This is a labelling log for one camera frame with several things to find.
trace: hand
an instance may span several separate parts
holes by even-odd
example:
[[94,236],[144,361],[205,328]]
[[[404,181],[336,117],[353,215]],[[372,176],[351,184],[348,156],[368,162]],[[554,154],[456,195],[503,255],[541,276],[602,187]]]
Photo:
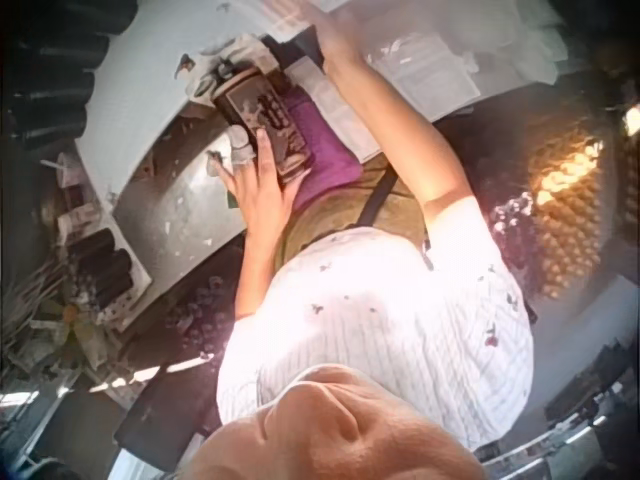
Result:
[[236,197],[247,224],[247,249],[252,253],[271,256],[291,217],[293,201],[309,171],[291,181],[284,190],[278,184],[278,173],[271,141],[266,130],[260,129],[258,137],[258,168],[254,162],[237,167],[235,175],[228,172],[219,161],[213,161],[227,189]]
[[343,66],[365,64],[357,40],[357,24],[347,10],[341,9],[336,20],[306,0],[301,1],[300,7],[304,18],[316,27],[327,74]]

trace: person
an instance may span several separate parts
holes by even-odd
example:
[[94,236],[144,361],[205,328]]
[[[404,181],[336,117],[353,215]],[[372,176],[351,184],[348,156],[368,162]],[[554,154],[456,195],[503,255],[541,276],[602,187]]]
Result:
[[217,165],[246,248],[218,381],[224,426],[185,478],[483,478],[471,452],[511,428],[531,388],[521,291],[444,138],[337,21],[305,11],[327,76],[420,202],[431,246],[351,229],[274,277],[303,177],[278,186],[264,131],[257,167]]

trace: striped shirt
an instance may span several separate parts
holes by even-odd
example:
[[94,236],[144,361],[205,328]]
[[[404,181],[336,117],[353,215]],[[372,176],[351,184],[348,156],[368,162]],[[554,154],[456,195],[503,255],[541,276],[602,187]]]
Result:
[[218,381],[223,423],[332,363],[367,374],[471,450],[502,437],[529,395],[533,341],[516,281],[488,232],[480,237],[420,252],[360,228],[310,246],[236,324]]

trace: purple fabric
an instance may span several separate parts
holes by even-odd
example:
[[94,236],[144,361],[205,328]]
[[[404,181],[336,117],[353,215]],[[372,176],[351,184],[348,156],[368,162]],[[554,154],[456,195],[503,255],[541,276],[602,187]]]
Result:
[[362,175],[362,165],[324,120],[307,92],[294,88],[283,100],[315,157],[293,205],[295,211],[332,188],[355,182]]

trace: white shirt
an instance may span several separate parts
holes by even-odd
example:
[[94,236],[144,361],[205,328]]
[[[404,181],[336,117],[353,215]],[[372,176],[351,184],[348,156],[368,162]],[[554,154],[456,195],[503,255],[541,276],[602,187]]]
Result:
[[360,228],[302,252],[236,324],[218,380],[222,422],[273,401],[304,370],[337,363],[471,450],[502,437],[529,395],[533,341],[488,231],[468,237],[423,256],[403,238]]

